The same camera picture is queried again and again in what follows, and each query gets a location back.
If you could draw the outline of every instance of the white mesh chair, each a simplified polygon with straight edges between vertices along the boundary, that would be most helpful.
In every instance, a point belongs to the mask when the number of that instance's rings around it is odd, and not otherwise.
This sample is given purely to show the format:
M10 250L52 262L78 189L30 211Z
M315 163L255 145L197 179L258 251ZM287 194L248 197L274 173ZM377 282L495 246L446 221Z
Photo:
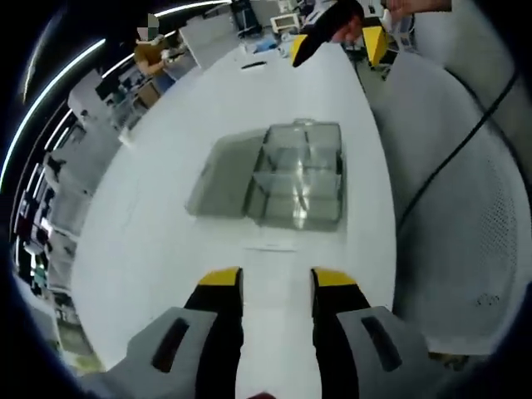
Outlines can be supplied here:
M400 218L482 112L451 75L406 53L397 58L375 112ZM487 354L511 324L531 279L525 183L486 124L434 179L398 232L394 312L421 329L433 352Z

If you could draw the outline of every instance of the human hand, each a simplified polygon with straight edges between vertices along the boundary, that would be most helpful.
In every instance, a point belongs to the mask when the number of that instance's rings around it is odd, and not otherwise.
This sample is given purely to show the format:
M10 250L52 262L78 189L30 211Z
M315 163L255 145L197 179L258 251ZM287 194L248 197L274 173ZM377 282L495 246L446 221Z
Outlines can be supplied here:
M415 11L417 2L426 2L426 0L387 0L386 8L392 15L392 21L395 23L400 21L408 15L412 15Z
M416 12L450 11L451 3L451 0L387 0L386 8L393 22L397 22Z
M351 20L334 33L331 42L355 42L362 35L362 21L358 16L353 16Z

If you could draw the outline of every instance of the blue object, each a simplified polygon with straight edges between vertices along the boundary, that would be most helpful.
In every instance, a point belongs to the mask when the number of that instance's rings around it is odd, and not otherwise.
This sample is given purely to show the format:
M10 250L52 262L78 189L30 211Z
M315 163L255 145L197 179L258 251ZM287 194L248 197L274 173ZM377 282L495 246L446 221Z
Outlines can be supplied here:
M153 78L155 86L157 87L157 90L159 93L165 94L168 89L172 87L172 85L175 83L175 80L168 75L166 72L161 73L160 75L154 76Z
M257 44L257 48L255 49L254 54L257 54L258 52L266 52L276 47L277 47L277 42L272 37L269 37L267 39L262 40L259 44Z

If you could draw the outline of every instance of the white table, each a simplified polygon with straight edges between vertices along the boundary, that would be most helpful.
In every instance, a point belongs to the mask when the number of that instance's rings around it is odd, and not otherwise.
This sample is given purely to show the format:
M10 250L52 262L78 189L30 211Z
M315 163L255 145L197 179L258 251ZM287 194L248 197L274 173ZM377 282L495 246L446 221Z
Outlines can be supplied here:
M266 66L241 71L251 61ZM296 118L336 121L347 161L347 215L336 233L259 228L250 219L196 219L185 211L222 136ZM203 275L244 268L245 343L238 397L321 397L312 346L310 272L347 271L371 305L392 307L395 220L387 164L366 97L338 45L298 69L276 52L230 52L192 70L150 109L106 172L79 240L72 292L107 367L128 340L170 306L183 306ZM279 252L266 252L266 246Z

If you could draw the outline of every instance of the fluorescent light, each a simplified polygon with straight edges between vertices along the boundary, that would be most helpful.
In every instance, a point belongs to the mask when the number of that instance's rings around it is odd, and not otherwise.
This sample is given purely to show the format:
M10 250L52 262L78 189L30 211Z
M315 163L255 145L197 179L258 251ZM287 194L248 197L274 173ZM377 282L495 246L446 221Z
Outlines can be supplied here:
M53 227L50 224L50 222L48 222L47 218L42 218L41 219L41 227L47 231L48 237L50 237L50 235L52 235Z
M33 168L32 177L30 177L30 181L27 183L26 191L30 190L30 187L33 183L33 178L35 177L35 174L37 173L37 169L39 169L39 164L35 164L35 167Z
M57 148L59 148L59 145L63 142L63 139L65 138L65 135L67 135L69 130L70 127L67 127L65 131L63 131L62 134L59 136L59 140L57 140L57 143L53 146L54 150L57 150Z
M57 127L54 129L54 131L52 132L52 134L50 135L50 138L48 139L47 143L44 145L44 149L47 150L48 147L50 146L50 144L52 143L52 140L53 138L56 136L57 132L59 131L59 129L61 129L61 126L63 126L63 124L67 121L67 118L68 116L70 116L70 114L72 113L73 111L72 110L69 110L65 116L63 116L63 119L61 119L59 121L59 124L57 125Z
M32 54L32 59L30 60L30 65L27 68L26 79L24 81L24 92L22 93L22 102L26 102L27 88L30 86L30 80L32 79L33 72L35 71L35 61L39 55L39 47L41 43L37 44L37 48Z
M41 175L39 176L39 180L37 180L37 185L35 186L35 190L33 191L33 198L37 197L37 193L41 188L42 179L44 179L44 170L42 170Z
M18 267L20 267L20 263L18 261L18 247L20 246L20 237L17 237L17 241L15 241L15 264L17 264Z
M32 106L30 107L27 114L24 116L24 119L22 119L22 122L20 126L17 129L17 132L15 133L15 136L13 137L13 140L11 144L9 145L9 148L7 149L6 159L3 162L2 166L2 173L0 174L0 190L2 190L2 183L3 178L6 174L7 166L9 165L9 160L11 159L11 155L13 153L13 150L15 149L15 146L17 145L18 139L20 138L20 135L22 134L22 131L26 127L27 123L37 110L37 108L41 105L42 101L45 99L45 97L48 95L48 93L52 90L52 88L78 63L80 63L85 57L87 57L89 54L94 52L96 49L101 47L106 42L106 39L101 39L99 42L96 42L92 46L88 47L84 52L82 52L79 56L74 58L68 65L66 65L57 75L48 83L48 85L44 88L42 93L39 95L39 97L33 102Z
M191 4L185 4L183 6L173 7L166 11L161 11L155 14L156 17L163 17L168 14L172 14L174 12L178 12L181 10L187 10L189 8L195 8L195 7L203 7L203 6L213 6L215 4L230 4L231 0L214 0L211 2L193 2Z
M114 66L112 66L109 71L105 72L103 75L101 75L102 78L106 78L108 77L111 72L113 72L116 68L120 67L121 65L123 65L125 62L127 62L127 60L131 59L133 57L133 53L131 53L129 56L127 56L126 58L124 58L122 61L118 62L117 64L115 64Z

